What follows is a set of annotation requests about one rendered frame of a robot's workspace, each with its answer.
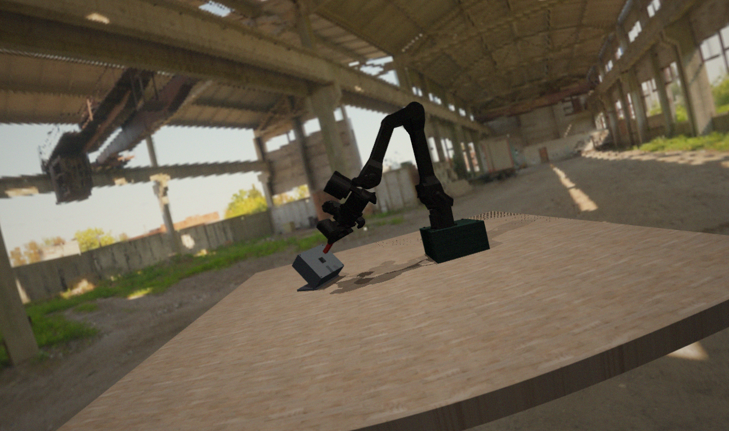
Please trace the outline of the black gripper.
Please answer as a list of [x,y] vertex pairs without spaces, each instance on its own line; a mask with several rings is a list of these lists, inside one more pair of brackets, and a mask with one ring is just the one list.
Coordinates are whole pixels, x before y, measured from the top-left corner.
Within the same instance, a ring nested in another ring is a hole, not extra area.
[[317,223],[316,228],[328,238],[328,244],[332,244],[353,232],[353,227],[363,228],[365,220],[362,218],[363,213],[357,213],[347,207],[344,203],[340,205],[342,211],[338,215],[336,221],[331,219],[323,219]]

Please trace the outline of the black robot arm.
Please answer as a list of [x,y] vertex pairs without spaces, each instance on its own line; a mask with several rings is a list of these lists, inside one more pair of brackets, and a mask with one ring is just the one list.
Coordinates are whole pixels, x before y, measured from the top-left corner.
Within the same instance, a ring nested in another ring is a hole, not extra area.
[[[456,226],[453,221],[453,198],[444,193],[441,182],[434,174],[432,159],[428,150],[424,134],[425,110],[419,102],[411,102],[402,110],[384,117],[381,121],[379,133],[376,135],[375,145],[367,163],[358,177],[350,180],[337,170],[334,171],[323,191],[335,198],[346,199],[348,208],[361,213],[368,202],[376,204],[376,194],[366,189],[376,187],[381,182],[382,163],[385,158],[387,146],[391,140],[394,128],[404,126],[410,135],[411,144],[418,174],[419,184],[415,185],[420,202],[426,206],[430,215],[430,229],[444,229]],[[362,187],[362,189],[358,188]]]

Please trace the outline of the grey sloped panel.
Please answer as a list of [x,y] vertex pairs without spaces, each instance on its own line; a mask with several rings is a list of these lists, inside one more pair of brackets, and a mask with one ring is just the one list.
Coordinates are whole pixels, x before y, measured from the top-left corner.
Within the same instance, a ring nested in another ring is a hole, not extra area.
[[338,273],[344,265],[332,252],[324,254],[323,250],[324,245],[321,244],[299,253],[295,258],[292,267],[307,282],[297,291],[315,291],[339,277]]

